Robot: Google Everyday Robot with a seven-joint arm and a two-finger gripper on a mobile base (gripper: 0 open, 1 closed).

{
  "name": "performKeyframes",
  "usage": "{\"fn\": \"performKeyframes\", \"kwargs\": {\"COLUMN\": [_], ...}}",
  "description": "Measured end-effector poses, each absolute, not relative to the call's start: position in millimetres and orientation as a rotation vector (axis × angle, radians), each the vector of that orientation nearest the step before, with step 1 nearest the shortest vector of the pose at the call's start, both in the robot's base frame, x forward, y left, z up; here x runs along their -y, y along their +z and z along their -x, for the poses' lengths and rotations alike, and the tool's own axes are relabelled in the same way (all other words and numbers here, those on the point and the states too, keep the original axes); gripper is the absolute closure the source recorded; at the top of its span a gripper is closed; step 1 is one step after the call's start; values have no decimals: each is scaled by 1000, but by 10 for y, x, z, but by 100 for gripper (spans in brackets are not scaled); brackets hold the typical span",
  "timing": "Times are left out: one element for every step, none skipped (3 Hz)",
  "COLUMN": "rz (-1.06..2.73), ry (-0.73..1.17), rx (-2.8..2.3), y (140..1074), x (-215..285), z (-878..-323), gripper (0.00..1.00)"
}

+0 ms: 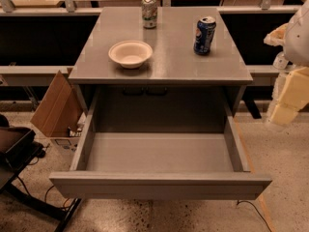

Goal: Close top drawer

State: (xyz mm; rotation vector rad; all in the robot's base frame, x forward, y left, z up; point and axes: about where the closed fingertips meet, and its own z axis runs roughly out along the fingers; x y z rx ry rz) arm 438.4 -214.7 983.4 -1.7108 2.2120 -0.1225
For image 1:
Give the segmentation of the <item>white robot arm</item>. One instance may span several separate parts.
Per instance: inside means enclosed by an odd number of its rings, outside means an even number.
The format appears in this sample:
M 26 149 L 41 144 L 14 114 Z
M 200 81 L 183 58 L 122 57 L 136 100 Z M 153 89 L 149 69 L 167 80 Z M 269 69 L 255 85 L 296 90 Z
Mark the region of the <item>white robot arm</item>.
M 295 70 L 277 77 L 267 111 L 267 125 L 279 130 L 309 103 L 309 0 L 288 23 L 267 34 L 264 43 L 282 45 L 284 57 L 296 65 Z

